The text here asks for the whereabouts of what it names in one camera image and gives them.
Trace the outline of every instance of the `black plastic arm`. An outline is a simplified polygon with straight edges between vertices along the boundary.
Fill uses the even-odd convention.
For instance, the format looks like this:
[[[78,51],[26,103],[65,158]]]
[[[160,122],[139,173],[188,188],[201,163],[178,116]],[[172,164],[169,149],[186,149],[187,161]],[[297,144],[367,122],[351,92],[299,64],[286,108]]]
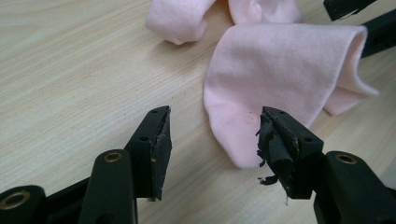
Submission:
[[[125,149],[99,155],[92,176],[49,197],[39,186],[0,194],[0,223],[137,223],[136,198],[161,199],[172,142],[170,107],[150,110]]]
[[[323,142],[284,111],[264,107],[261,124],[259,156],[292,199],[316,192],[319,224],[396,223],[394,190],[362,159],[341,151],[323,155]]]
[[[396,46],[396,9],[363,24],[368,35],[361,57]]]
[[[332,21],[348,14],[357,14],[376,0],[324,0],[323,5]]]

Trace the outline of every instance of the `wooden table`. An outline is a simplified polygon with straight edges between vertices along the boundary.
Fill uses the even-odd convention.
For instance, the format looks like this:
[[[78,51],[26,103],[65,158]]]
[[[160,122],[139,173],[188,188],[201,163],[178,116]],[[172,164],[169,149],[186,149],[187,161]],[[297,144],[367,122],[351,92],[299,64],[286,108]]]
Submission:
[[[361,24],[395,8],[382,0],[331,22],[321,1],[298,5],[314,24]],[[170,105],[163,200],[138,200],[141,223],[316,223],[312,200],[286,205],[280,184],[259,185],[268,167],[237,169],[212,135],[203,82],[233,25],[227,2],[206,13],[201,41],[182,46],[145,28],[148,8],[149,0],[0,0],[0,191],[39,185],[51,195],[76,183],[101,152],[123,148],[150,109]],[[322,112],[311,130],[325,151],[359,155],[396,188],[396,48],[361,60],[359,71],[381,95],[341,116]]]

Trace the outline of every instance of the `pink sock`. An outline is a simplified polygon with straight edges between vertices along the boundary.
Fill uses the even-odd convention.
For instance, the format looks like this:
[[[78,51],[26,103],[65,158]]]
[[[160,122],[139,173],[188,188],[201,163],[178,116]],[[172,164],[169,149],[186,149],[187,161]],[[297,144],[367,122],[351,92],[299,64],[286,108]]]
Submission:
[[[201,39],[205,13],[216,0],[152,0],[146,26],[177,45]],[[294,0],[229,0],[235,24],[296,22],[301,18]]]
[[[165,40],[180,45],[201,39],[204,15],[216,0],[152,0],[146,26]]]
[[[234,164],[259,167],[260,113],[282,109],[303,125],[378,92],[358,77],[364,27],[243,24],[218,43],[204,87],[213,134]]]
[[[229,0],[235,24],[242,23],[293,23],[301,19],[294,0]]]

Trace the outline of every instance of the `metal ring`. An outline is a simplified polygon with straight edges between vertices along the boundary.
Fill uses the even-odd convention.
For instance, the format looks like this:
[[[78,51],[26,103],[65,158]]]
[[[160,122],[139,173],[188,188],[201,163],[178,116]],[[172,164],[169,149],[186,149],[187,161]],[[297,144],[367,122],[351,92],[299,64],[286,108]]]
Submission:
[[[337,154],[335,155],[335,158],[343,163],[351,164],[351,165],[356,164],[358,162],[355,160],[355,158],[350,157],[346,154]]]
[[[122,154],[119,152],[110,152],[104,157],[105,162],[114,162],[114,161],[119,161],[122,159]]]
[[[20,200],[18,200],[17,202],[8,203],[9,200],[11,200],[14,197],[18,197],[18,196],[21,196]],[[5,199],[3,199],[0,202],[0,209],[8,210],[8,209],[16,208],[16,207],[22,205],[23,203],[25,203],[27,200],[29,200],[29,198],[30,198],[29,191],[26,191],[23,189],[21,191],[15,192],[11,195],[8,195],[8,197],[6,197]]]

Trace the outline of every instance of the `light wood surface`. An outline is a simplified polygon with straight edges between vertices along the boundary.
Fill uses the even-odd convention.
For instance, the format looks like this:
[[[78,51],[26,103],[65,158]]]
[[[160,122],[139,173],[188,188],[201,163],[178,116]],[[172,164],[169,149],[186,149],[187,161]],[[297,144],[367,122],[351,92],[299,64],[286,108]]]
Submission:
[[[319,0],[298,0],[307,23],[361,24],[396,8],[381,0],[331,22]],[[91,174],[101,152],[123,148],[152,108],[172,106],[173,153],[163,200],[138,200],[140,223],[316,223],[313,201],[259,185],[268,167],[235,168],[211,133],[203,82],[233,25],[227,2],[206,13],[205,37],[175,46],[144,26],[149,0],[0,0],[0,192],[39,185],[47,195]],[[381,95],[311,130],[325,151],[354,153],[376,174],[396,159],[396,49],[361,60]]]

